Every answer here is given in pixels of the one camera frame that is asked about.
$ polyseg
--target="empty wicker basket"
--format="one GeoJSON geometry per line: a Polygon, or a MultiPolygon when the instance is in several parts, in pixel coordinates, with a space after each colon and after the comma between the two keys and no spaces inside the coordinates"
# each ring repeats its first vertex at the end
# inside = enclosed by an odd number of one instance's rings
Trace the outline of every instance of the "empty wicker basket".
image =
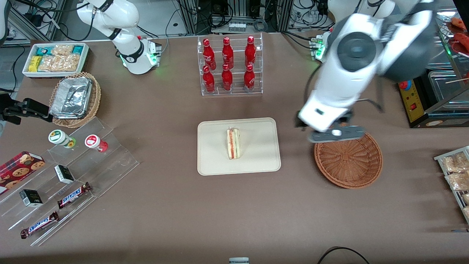
{"type": "Polygon", "coordinates": [[[347,189],[371,185],[383,168],[381,150],[368,133],[359,140],[317,143],[314,159],[326,178],[347,189]]]}

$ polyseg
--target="snickers bar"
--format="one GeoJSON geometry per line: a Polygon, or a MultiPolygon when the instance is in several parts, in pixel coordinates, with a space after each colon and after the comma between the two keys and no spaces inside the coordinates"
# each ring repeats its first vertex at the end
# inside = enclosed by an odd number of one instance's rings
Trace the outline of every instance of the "snickers bar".
{"type": "Polygon", "coordinates": [[[54,211],[51,215],[49,215],[48,217],[42,219],[41,221],[35,223],[34,225],[30,226],[29,228],[25,228],[23,230],[21,230],[21,239],[25,239],[27,237],[29,237],[30,235],[32,235],[34,232],[36,232],[37,230],[41,229],[41,228],[44,228],[46,225],[52,223],[52,222],[56,222],[56,221],[59,221],[59,214],[57,214],[56,211],[54,211]]]}
{"type": "Polygon", "coordinates": [[[64,208],[67,204],[75,201],[78,197],[88,192],[89,190],[91,190],[91,186],[88,182],[86,182],[80,188],[76,189],[74,192],[67,195],[62,200],[58,201],[57,204],[59,205],[59,209],[64,208]]]}

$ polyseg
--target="yellow panel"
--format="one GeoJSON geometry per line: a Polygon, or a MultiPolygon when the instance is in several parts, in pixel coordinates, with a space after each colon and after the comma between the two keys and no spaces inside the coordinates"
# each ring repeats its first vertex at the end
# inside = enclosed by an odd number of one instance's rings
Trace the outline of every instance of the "yellow panel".
{"type": "Polygon", "coordinates": [[[399,89],[402,95],[402,100],[404,101],[404,106],[406,108],[407,116],[411,122],[416,121],[419,117],[424,115],[424,107],[420,102],[420,98],[418,97],[417,89],[415,88],[414,81],[411,80],[411,87],[407,91],[403,89],[399,89]]]}

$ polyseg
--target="wicker basket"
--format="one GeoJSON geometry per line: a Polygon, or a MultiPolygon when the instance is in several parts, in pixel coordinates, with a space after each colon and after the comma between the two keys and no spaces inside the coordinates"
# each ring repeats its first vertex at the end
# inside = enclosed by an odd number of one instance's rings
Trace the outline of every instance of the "wicker basket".
{"type": "MultiPolygon", "coordinates": [[[[96,81],[93,75],[86,73],[86,72],[80,72],[77,74],[67,76],[65,78],[78,78],[78,77],[86,77],[90,79],[91,81],[93,81],[93,86],[91,88],[90,102],[88,103],[87,114],[82,119],[58,119],[54,117],[52,122],[56,125],[65,126],[68,128],[77,128],[88,123],[90,120],[92,120],[98,111],[99,100],[101,99],[101,88],[99,87],[99,83],[96,81]]],[[[59,84],[55,86],[55,89],[52,92],[51,99],[49,100],[49,107],[51,107],[52,103],[54,102],[55,94],[57,93],[58,87],[59,87],[59,84]]]]}
{"type": "Polygon", "coordinates": [[[314,159],[326,178],[347,189],[371,185],[383,168],[381,150],[368,133],[359,140],[317,143],[314,159]]]}

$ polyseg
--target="white jar lid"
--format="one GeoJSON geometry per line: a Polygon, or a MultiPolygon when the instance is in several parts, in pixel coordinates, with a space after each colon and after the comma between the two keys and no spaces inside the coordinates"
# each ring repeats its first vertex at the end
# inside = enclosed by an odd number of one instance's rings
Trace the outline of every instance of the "white jar lid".
{"type": "Polygon", "coordinates": [[[60,144],[65,140],[66,134],[60,129],[56,129],[49,134],[49,142],[60,144]]]}
{"type": "Polygon", "coordinates": [[[89,135],[85,139],[85,145],[89,148],[96,148],[101,143],[101,139],[97,135],[89,135]]]}

